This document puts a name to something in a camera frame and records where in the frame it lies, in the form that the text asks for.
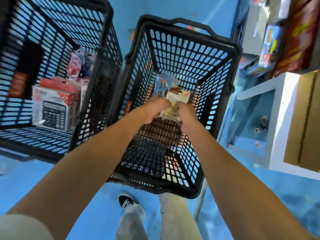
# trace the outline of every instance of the jeans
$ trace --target jeans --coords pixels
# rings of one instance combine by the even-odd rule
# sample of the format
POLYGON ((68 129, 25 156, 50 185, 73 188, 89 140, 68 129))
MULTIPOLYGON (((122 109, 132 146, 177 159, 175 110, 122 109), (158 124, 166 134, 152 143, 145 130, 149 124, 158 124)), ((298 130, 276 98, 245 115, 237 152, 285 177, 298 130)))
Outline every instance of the jeans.
MULTIPOLYGON (((201 240, 198 226, 188 210, 185 198, 164 193, 159 195, 162 240, 201 240)), ((120 220, 117 240, 147 240, 143 228, 146 214, 141 205, 128 205, 120 220)))

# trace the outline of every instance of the shopping basket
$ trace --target shopping basket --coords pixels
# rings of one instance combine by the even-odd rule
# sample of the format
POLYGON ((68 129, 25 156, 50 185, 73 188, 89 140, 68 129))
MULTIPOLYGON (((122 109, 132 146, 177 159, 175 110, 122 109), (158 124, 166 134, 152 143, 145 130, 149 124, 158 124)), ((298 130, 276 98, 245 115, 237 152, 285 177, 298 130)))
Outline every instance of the shopping basket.
MULTIPOLYGON (((125 57, 123 82, 118 83, 112 101, 111 123, 146 103, 158 73, 173 74, 183 89, 193 92, 199 121, 217 138, 229 96, 234 92, 241 55, 240 44, 218 36, 207 25, 183 18, 141 16, 125 57), (196 27, 209 35, 176 24, 196 27)), ((178 124, 161 119, 140 128, 115 173, 114 180, 135 188, 185 198, 197 197, 204 179, 189 138, 178 124)))
POLYGON ((113 9, 107 0, 7 1, 9 11, 0 10, 7 13, 0 34, 0 146, 56 163, 68 150, 105 128, 123 61, 112 23, 113 9), (38 79, 65 77, 71 53, 80 46, 96 54, 73 133, 33 127, 32 101, 8 96, 26 39, 44 49, 38 79))

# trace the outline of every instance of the hand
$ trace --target hand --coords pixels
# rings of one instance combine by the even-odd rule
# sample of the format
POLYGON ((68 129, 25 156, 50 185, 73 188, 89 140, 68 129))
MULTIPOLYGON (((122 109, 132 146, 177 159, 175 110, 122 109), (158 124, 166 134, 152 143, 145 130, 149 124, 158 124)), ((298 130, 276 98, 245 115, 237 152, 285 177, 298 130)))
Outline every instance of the hand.
POLYGON ((152 96, 149 101, 143 105, 144 113, 146 113, 147 117, 144 121, 144 124, 150 124, 154 118, 158 118, 160 116, 160 112, 171 106, 169 100, 162 98, 158 95, 152 96))
POLYGON ((182 121, 181 131, 183 133, 187 134, 188 128, 190 128, 190 126, 193 126, 199 122, 197 119, 196 111, 195 111, 194 107, 192 106, 192 104, 185 104, 183 102, 177 102, 176 105, 179 108, 178 114, 179 114, 179 117, 182 121))

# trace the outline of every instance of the calculator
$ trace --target calculator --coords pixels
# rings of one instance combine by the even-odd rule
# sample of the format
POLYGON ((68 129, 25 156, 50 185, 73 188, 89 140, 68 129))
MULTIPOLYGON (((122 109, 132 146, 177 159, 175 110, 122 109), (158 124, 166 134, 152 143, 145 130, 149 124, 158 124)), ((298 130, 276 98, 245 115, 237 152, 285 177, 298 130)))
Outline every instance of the calculator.
POLYGON ((66 124, 66 106, 50 101, 43 101, 43 126, 64 130, 66 124))

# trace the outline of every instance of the black sneaker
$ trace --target black sneaker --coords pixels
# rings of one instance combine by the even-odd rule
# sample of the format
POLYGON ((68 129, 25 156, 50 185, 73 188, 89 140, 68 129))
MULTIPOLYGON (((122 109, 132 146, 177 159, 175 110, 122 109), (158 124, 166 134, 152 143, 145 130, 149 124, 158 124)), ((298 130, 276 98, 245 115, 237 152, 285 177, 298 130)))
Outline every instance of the black sneaker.
POLYGON ((128 193, 121 193, 118 197, 118 201, 123 210, 125 210, 129 205, 139 204, 128 193))

